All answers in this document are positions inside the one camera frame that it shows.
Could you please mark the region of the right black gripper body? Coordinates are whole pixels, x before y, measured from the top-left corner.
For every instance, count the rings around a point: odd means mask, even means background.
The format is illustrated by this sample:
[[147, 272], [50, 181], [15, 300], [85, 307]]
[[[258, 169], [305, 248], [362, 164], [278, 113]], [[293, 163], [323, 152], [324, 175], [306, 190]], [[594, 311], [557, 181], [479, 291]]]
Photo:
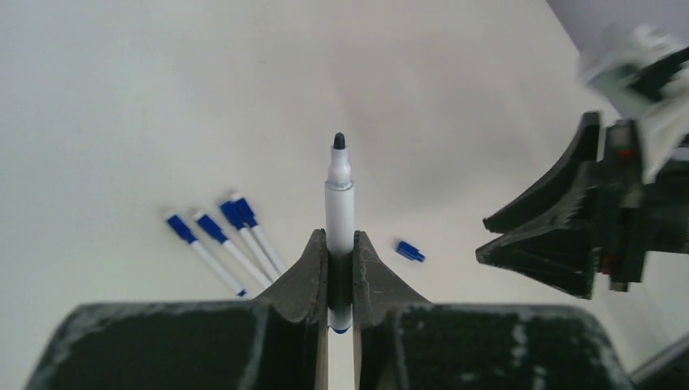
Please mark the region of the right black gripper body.
[[644, 199], [643, 148], [633, 119], [619, 119], [603, 131], [596, 163], [599, 187], [593, 230], [598, 271], [609, 277], [609, 290], [629, 291], [640, 278], [632, 231]]

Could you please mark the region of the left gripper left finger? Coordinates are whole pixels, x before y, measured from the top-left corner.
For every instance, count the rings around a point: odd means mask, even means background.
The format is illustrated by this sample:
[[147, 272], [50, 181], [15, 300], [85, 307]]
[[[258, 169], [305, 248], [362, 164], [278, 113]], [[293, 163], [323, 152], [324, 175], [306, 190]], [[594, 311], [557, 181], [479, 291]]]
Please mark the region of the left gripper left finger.
[[321, 323], [327, 319], [327, 274], [326, 233], [316, 229], [298, 260], [255, 301], [291, 323]]

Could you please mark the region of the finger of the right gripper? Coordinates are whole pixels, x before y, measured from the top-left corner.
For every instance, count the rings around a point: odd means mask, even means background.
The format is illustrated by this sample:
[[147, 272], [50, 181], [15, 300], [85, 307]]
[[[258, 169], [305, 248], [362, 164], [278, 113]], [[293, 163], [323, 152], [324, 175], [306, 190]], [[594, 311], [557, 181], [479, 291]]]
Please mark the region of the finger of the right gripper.
[[521, 195], [485, 218], [484, 227], [493, 233], [506, 233], [555, 206], [570, 189], [579, 165], [596, 161], [601, 120], [599, 111], [583, 113], [577, 132], [557, 162]]
[[591, 259], [594, 214], [590, 205], [500, 210], [483, 220], [497, 237], [475, 250], [477, 262], [590, 300], [596, 273]]

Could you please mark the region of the white marker pen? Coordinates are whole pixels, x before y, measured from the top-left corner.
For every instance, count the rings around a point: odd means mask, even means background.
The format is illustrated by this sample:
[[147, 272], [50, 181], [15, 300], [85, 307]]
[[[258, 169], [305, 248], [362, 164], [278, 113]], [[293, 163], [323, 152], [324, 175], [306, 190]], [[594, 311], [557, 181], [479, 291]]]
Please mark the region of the white marker pen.
[[254, 239], [262, 247], [266, 256], [271, 260], [273, 266], [278, 271], [278, 274], [282, 275], [286, 271], [284, 261], [268, 240], [267, 235], [263, 231], [262, 226], [259, 224], [251, 205], [248, 203], [246, 198], [238, 192], [232, 192], [230, 194], [230, 200], [236, 207], [244, 223], [249, 226]]
[[245, 271], [250, 274], [262, 288], [271, 286], [272, 281], [264, 274], [264, 272], [256, 267], [244, 253], [231, 242], [229, 237], [225, 234], [223, 229], [205, 212], [196, 211], [193, 213], [193, 219], [197, 225], [213, 240], [217, 241], [230, 255], [236, 260]]
[[345, 135], [338, 132], [324, 187], [328, 260], [328, 324], [337, 334], [352, 326], [355, 186]]
[[197, 238], [187, 223], [175, 212], [165, 211], [167, 226], [208, 266], [217, 279], [235, 297], [246, 298], [247, 290], [235, 276]]
[[245, 222], [245, 219], [241, 215], [240, 211], [236, 208], [235, 203], [229, 199], [223, 200], [220, 202], [219, 208], [226, 220], [237, 230], [241, 238], [247, 244], [249, 250], [258, 260], [262, 269], [266, 272], [267, 278], [271, 282], [274, 282], [276, 279], [278, 279], [280, 274], [275, 269], [269, 258], [264, 254], [259, 243], [250, 233], [249, 225]]

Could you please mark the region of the blue pen cap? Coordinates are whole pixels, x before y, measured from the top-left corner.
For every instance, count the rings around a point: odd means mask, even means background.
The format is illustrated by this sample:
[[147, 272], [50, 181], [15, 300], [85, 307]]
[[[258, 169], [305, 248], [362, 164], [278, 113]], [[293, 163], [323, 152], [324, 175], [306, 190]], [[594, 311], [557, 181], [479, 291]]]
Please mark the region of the blue pen cap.
[[425, 262], [426, 260], [426, 256], [418, 248], [404, 240], [399, 240], [396, 243], [395, 251], [397, 254], [413, 262]]

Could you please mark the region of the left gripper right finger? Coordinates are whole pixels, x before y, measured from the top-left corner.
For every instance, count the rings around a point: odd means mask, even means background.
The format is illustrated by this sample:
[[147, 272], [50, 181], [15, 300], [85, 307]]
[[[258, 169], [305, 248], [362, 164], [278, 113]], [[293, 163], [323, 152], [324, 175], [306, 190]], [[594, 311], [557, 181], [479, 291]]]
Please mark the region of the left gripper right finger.
[[397, 307], [429, 301], [393, 272], [377, 254], [364, 231], [354, 234], [353, 325], [360, 329], [381, 324]]

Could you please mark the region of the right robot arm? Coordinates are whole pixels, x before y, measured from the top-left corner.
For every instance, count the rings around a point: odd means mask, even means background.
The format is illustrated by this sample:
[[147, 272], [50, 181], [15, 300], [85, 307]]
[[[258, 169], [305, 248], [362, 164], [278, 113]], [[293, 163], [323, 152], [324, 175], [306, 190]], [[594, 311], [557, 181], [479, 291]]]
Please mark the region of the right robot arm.
[[688, 251], [688, 165], [672, 162], [645, 184], [643, 156], [635, 121], [604, 127], [599, 112], [584, 113], [557, 162], [483, 221], [496, 237], [477, 261], [577, 298], [592, 296], [600, 273], [625, 292], [648, 253]]

